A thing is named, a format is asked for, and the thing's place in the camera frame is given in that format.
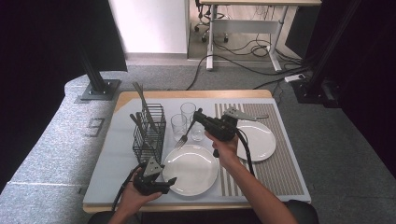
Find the rack wire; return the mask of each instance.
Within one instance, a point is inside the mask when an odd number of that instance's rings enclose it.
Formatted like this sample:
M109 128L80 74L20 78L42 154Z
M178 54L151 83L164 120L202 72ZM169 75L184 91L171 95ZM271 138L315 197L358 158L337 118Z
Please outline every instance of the rack wire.
M147 119L148 112L151 114L158 132L155 132L155 130L150 127ZM143 107L142 126L144 130L143 134L139 131L137 126L134 129L133 151L137 161L141 163L154 157L155 161L161 164L163 139L166 129L166 119L161 104L148 104L148 111Z

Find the utensil holder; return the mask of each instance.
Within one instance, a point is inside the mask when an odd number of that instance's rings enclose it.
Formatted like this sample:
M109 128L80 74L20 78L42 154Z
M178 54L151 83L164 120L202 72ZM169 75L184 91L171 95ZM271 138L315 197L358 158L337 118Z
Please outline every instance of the utensil holder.
M166 119L161 104L148 104L148 110L151 114L158 132L155 132L149 125L146 109L142 109L142 126L143 134L136 126L134 129L133 151L139 163L148 161L154 157L155 161L161 164L163 155L163 139L165 137Z

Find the white plate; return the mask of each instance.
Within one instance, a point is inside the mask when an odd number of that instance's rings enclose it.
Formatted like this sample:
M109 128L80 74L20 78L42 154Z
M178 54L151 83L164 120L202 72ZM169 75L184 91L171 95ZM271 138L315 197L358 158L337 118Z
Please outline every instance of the white plate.
M247 135L252 161L263 161L274 153L276 148L275 136L267 126L256 121L239 120L237 127ZM237 155L244 160L248 159L241 141L238 143Z
M184 196L207 191L218 177L218 162L211 152L200 146L186 145L173 150L163 164L163 179L177 177L171 190Z

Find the fork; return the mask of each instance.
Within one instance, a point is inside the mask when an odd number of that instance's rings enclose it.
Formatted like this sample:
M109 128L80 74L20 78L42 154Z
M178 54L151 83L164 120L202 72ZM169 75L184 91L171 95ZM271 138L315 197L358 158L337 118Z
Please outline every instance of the fork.
M192 120L187 132L183 136L181 136L180 140L178 140L178 142L176 143L175 150L179 151L184 146L184 144L186 144L187 140L189 140L187 134L189 134L189 131L192 128L192 125L194 125L194 123L195 123L195 119Z

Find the gray placemat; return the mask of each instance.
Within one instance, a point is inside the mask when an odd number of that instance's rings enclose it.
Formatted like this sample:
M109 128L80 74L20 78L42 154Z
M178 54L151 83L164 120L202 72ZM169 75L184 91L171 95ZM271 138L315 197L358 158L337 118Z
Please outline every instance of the gray placemat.
M271 190L275 195L301 195L304 194L299 176L292 161L286 139L282 133L279 120L272 104L215 104L216 116L221 117L223 111L235 107L250 116L268 114L268 119L259 119L258 122L267 126L276 138L274 154L264 161L254 161L253 169L256 178ZM247 168L248 162L240 160ZM220 167L221 195L243 196L241 189L236 185L227 171Z

